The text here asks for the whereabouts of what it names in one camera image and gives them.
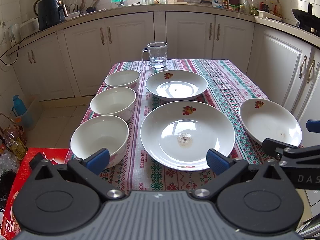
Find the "white bowl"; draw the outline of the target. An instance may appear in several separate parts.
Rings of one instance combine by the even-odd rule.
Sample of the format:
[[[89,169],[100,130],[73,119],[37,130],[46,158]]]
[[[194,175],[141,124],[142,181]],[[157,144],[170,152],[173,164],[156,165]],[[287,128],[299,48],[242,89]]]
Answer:
[[[128,124],[120,117],[102,115],[82,123],[71,137],[71,151],[86,159],[102,148],[110,153],[108,168],[121,162],[129,139]]]
[[[90,108],[95,114],[114,115],[129,121],[133,115],[136,98],[136,93],[131,88],[109,88],[91,100]]]
[[[135,92],[138,90],[141,74],[136,70],[122,70],[105,78],[108,87],[128,87]]]

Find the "large fruit plate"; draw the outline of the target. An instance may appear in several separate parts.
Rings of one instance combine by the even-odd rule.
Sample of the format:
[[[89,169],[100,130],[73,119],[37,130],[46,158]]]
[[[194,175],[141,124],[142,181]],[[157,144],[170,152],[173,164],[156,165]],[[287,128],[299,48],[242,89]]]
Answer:
[[[197,101],[161,105],[143,120],[140,139],[146,152],[160,164],[180,171],[208,169],[211,148],[229,156],[235,131],[221,111]]]

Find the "oil bottle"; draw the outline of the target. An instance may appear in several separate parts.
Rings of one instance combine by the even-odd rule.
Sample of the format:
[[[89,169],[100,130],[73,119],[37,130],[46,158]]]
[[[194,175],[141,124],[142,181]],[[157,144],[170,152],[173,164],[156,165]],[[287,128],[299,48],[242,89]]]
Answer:
[[[17,159],[22,161],[26,155],[27,147],[24,142],[20,139],[18,129],[14,125],[9,125],[4,130],[4,140],[7,148],[16,155]]]

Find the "blue thermos jug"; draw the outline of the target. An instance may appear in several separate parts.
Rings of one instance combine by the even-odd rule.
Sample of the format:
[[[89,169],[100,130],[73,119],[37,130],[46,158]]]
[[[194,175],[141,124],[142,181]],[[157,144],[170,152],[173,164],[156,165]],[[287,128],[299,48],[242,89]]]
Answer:
[[[24,102],[19,98],[18,95],[13,96],[12,102],[13,107],[11,108],[11,110],[15,116],[21,116],[27,111]]]

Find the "black wok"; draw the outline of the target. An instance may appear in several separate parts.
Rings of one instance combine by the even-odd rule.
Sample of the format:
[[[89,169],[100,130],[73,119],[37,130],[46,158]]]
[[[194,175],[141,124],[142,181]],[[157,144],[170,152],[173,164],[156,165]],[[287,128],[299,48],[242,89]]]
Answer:
[[[320,19],[312,14],[313,6],[308,3],[308,10],[292,9],[292,13],[298,21],[298,28],[319,36]]]

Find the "red cardboard box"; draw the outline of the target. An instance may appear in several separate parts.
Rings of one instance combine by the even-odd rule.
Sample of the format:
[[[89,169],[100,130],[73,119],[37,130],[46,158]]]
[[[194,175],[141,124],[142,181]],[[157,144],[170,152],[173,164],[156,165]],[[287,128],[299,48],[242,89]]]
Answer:
[[[7,203],[4,209],[4,215],[1,223],[1,239],[13,239],[21,230],[17,225],[16,218],[12,213],[13,203],[20,192],[22,186],[31,174],[29,162],[35,155],[41,153],[45,159],[48,159],[52,164],[64,164],[68,153],[67,148],[29,148],[20,167],[17,171],[15,180],[11,187]]]

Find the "glass mug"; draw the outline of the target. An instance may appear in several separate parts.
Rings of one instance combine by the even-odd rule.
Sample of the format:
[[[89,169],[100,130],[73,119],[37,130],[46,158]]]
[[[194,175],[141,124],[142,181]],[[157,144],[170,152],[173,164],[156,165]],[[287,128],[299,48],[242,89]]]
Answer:
[[[144,53],[148,53],[149,61],[143,59]],[[141,62],[153,69],[164,69],[167,66],[168,44],[166,42],[152,42],[142,50]]]

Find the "black air fryer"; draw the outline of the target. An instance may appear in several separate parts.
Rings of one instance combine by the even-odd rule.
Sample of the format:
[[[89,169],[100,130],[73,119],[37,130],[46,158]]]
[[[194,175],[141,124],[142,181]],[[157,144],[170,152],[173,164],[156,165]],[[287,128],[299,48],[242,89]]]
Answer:
[[[66,6],[61,0],[36,0],[33,10],[38,17],[40,31],[65,22],[68,16]]]

